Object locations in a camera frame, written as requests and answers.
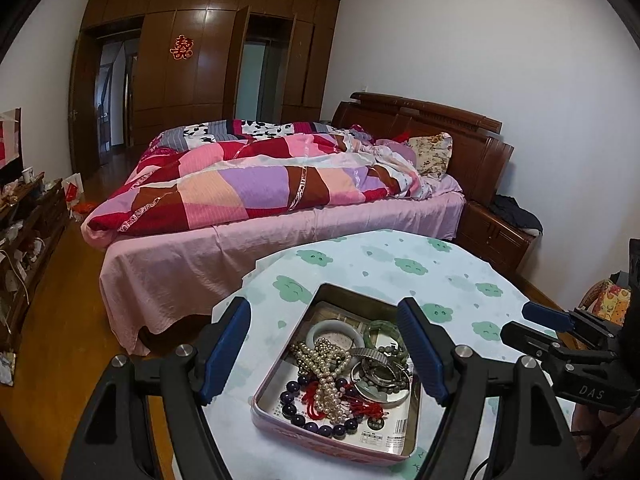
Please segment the colorful blanket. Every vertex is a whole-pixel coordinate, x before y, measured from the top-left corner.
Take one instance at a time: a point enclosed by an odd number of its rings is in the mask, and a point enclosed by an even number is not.
[[[85,223],[95,233],[141,236],[430,193],[408,161],[357,129],[219,121],[158,136]]]

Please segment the white jade bangle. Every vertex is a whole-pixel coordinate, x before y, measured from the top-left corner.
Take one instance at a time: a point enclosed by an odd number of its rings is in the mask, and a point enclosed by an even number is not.
[[[353,340],[355,346],[364,346],[364,339],[362,338],[362,335],[354,329],[353,326],[338,319],[325,319],[324,321],[313,325],[306,334],[306,346],[311,349],[315,348],[316,336],[325,332],[337,332],[339,334],[344,334]],[[353,368],[359,361],[360,359],[352,357],[351,361],[349,361],[349,368]]]

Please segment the black circular label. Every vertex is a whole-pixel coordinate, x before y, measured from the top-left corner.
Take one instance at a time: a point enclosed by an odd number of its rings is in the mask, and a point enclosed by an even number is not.
[[[379,431],[385,427],[385,421],[382,418],[371,418],[367,420],[367,426],[373,431]]]

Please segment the white cup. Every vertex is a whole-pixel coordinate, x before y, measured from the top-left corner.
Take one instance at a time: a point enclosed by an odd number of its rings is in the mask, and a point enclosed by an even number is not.
[[[24,179],[25,184],[33,182],[33,166],[22,170],[22,178]]]

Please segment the red chinese character decoration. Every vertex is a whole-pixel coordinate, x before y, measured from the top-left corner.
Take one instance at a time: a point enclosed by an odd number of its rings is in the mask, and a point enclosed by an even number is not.
[[[175,39],[175,48],[170,48],[169,52],[174,55],[174,59],[189,59],[193,56],[192,47],[193,40],[180,35]]]

